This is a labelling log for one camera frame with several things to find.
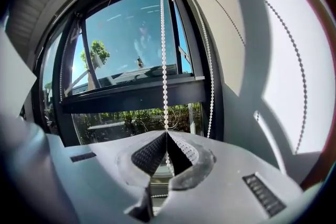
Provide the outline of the green outdoor tree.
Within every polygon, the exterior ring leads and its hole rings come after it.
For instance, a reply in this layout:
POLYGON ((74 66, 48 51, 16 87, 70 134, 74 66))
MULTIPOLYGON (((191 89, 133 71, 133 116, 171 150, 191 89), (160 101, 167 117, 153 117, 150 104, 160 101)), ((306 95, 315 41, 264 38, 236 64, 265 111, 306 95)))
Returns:
MULTIPOLYGON (((89 48, 89 55, 91 59, 91 63, 93 66, 93 70, 96 71, 98 68, 101 68, 110 57, 110 53, 107 52, 104 44, 101 41, 94 40, 89 48)), ((80 58, 84 63, 84 68, 89 70, 86 60, 86 53, 83 50, 80 54, 80 58)), ((94 85, 92 75, 89 71, 88 73, 88 90, 96 89, 97 87, 94 85)))

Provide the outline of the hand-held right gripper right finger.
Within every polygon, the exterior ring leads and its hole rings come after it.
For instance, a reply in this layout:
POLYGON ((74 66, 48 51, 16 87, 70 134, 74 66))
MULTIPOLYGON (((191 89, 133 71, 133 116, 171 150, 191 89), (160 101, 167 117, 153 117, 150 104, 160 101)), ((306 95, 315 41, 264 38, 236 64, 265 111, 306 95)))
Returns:
POLYGON ((169 133, 176 172, 154 224, 285 224, 282 213, 302 194, 287 175, 235 145, 169 133))

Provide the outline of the open glass window sash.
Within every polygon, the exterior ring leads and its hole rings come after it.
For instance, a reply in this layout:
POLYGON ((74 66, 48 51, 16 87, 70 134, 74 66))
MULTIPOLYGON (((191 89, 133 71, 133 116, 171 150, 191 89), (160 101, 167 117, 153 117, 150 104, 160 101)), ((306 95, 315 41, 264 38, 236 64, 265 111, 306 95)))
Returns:
POLYGON ((162 69, 161 97, 151 97, 143 103, 135 102, 128 110, 162 108, 206 100, 205 78, 202 71, 194 71, 187 64, 182 48, 181 23, 170 0, 110 0, 94 9, 82 10, 74 17, 69 41, 65 48, 64 81, 60 107, 65 114, 101 113, 88 108, 93 94, 75 98, 73 104, 64 102, 65 88, 90 71, 96 89, 99 80, 119 71, 140 68, 162 69), (94 40, 101 41, 110 57, 93 70, 89 48, 94 40), (85 50, 89 70, 80 58, 85 50))

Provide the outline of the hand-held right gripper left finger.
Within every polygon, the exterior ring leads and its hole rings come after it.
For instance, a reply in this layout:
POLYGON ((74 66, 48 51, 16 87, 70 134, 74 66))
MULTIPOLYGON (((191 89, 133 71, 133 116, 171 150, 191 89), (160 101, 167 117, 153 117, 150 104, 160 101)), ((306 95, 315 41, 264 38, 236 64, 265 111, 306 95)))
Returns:
POLYGON ((165 153, 163 131, 72 147, 52 136, 52 161, 79 224, 151 222, 150 181, 165 153))

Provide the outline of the dark window frame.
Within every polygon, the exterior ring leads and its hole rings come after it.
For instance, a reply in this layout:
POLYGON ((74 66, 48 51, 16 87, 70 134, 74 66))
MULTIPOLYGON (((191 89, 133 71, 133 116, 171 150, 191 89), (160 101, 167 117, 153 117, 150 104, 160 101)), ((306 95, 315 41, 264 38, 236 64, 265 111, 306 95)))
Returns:
POLYGON ((214 52, 191 0, 75 0, 34 66, 34 120, 66 146, 164 124, 222 141, 214 52))

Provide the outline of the green outdoor shrubs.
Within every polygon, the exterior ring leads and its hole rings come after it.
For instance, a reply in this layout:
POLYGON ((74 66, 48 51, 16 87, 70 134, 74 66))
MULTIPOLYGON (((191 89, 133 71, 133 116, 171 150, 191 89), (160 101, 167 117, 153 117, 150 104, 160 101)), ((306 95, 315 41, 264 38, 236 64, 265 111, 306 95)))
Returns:
MULTIPOLYGON (((169 129, 203 135, 200 103, 170 106, 169 129)), ((73 114, 72 122, 81 144, 119 140, 164 129, 162 109, 145 109, 97 114, 73 114)))

